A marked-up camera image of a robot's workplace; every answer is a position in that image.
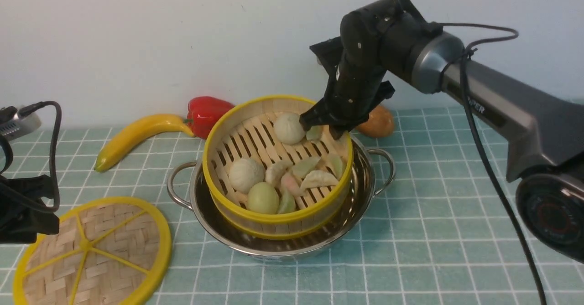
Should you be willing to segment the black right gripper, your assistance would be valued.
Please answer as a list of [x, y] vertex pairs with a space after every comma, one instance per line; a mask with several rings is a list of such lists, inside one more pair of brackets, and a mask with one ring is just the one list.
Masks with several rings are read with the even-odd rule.
[[332, 139], [339, 140], [390, 97], [392, 88], [382, 86], [381, 41], [395, 11], [392, 0], [353, 10], [342, 18], [339, 37], [309, 47], [329, 77], [323, 98], [299, 116], [305, 132], [328, 125]]

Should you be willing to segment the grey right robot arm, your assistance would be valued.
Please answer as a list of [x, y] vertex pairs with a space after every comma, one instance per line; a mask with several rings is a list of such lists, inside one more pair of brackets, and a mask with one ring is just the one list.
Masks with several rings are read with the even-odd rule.
[[394, 74], [424, 94], [446, 93], [508, 142], [506, 180], [520, 180], [516, 207], [547, 247], [583, 261], [583, 106], [471, 60], [467, 46], [427, 22], [406, 0], [380, 0], [346, 14], [339, 37], [310, 50], [329, 78], [323, 99], [301, 115], [334, 139], [392, 97]]

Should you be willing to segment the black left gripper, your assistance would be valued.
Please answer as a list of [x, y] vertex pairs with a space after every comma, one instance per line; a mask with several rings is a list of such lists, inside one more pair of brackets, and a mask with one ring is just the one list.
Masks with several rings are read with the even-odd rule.
[[48, 212], [43, 198], [54, 199], [50, 176], [8, 179], [1, 177], [1, 243], [35, 243], [38, 234], [55, 235], [60, 219]]

